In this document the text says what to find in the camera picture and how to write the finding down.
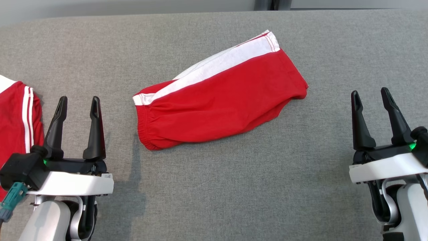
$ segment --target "gray fabric surface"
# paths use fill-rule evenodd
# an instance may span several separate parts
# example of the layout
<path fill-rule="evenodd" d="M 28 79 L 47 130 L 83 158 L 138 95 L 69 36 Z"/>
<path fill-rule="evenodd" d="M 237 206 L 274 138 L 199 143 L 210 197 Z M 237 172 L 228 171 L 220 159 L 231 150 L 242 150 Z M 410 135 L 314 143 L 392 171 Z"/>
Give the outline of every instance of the gray fabric surface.
<path fill-rule="evenodd" d="M 411 128 L 428 125 L 427 12 L 240 12 L 57 18 L 0 28 L 0 74 L 34 88 L 45 131 L 68 97 L 62 146 L 80 157 L 101 99 L 114 194 L 93 241 L 381 240 L 369 190 L 353 185 L 351 91 L 378 145 L 392 137 L 380 88 Z M 248 133 L 150 152 L 131 97 L 269 29 L 309 84 Z M 4 224 L 17 240 L 32 198 Z"/>

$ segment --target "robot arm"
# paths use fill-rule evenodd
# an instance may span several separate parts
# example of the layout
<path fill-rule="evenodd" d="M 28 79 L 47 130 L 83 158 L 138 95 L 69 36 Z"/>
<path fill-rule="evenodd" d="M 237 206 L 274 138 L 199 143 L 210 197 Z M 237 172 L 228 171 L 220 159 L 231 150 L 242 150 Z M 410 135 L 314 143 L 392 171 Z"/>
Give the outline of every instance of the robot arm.
<path fill-rule="evenodd" d="M 354 162 L 351 181 L 369 186 L 372 207 L 382 223 L 384 241 L 428 240 L 428 133 L 411 131 L 389 90 L 381 90 L 393 137 L 391 145 L 376 146 L 364 120 L 358 92 L 351 94 Z M 390 181 L 406 184 L 388 186 Z"/>
<path fill-rule="evenodd" d="M 13 154 L 0 170 L 3 188 L 8 190 L 15 183 L 24 183 L 27 194 L 36 196 L 32 203 L 34 212 L 20 241 L 90 240 L 97 216 L 95 197 L 113 193 L 113 177 L 104 162 L 106 152 L 99 98 L 92 99 L 91 130 L 82 159 L 64 158 L 61 142 L 66 115 L 67 97 L 63 96 L 44 147 L 34 146 L 29 154 Z M 75 201 L 57 201 L 57 196 L 72 197 Z"/>

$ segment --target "white stripe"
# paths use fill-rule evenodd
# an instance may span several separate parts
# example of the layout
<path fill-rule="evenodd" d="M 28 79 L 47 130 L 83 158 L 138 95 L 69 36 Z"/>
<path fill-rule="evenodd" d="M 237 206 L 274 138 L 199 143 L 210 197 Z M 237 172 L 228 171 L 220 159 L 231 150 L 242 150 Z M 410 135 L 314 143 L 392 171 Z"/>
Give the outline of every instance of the white stripe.
<path fill-rule="evenodd" d="M 279 51 L 279 44 L 275 35 L 269 32 L 266 37 L 253 38 L 235 47 L 226 49 L 197 64 L 194 64 L 174 79 L 175 82 L 167 85 L 156 93 L 138 94 L 133 97 L 135 105 L 150 105 L 154 100 L 169 93 L 178 91 L 186 86 L 202 82 L 220 72 L 230 69 L 249 59 L 271 52 Z"/>
<path fill-rule="evenodd" d="M 253 39 L 256 39 L 256 38 L 258 38 L 258 37 L 262 36 L 263 34 L 265 34 L 265 33 L 269 33 L 269 32 L 270 32 L 269 30 L 266 30 L 266 31 L 264 31 L 263 33 L 261 33 L 261 34 L 259 34 L 259 35 L 255 36 L 254 38 L 249 39 L 249 40 L 247 40 L 247 41 L 245 41 L 245 42 L 243 42 L 243 43 L 246 43 L 246 42 L 248 42 L 248 41 L 251 41 L 251 40 L 253 40 Z"/>
<path fill-rule="evenodd" d="M 34 135 L 33 135 L 33 88 L 30 88 L 30 107 L 28 108 L 28 121 L 30 124 L 30 148 L 34 146 Z"/>
<path fill-rule="evenodd" d="M 16 83 L 16 81 L 13 81 L 0 75 L 0 93 L 11 87 L 14 83 Z"/>
<path fill-rule="evenodd" d="M 24 123 L 24 140 L 25 140 L 25 152 L 30 152 L 30 130 L 28 127 L 27 113 L 28 113 L 28 86 L 24 88 L 24 98 L 22 100 L 22 123 Z"/>

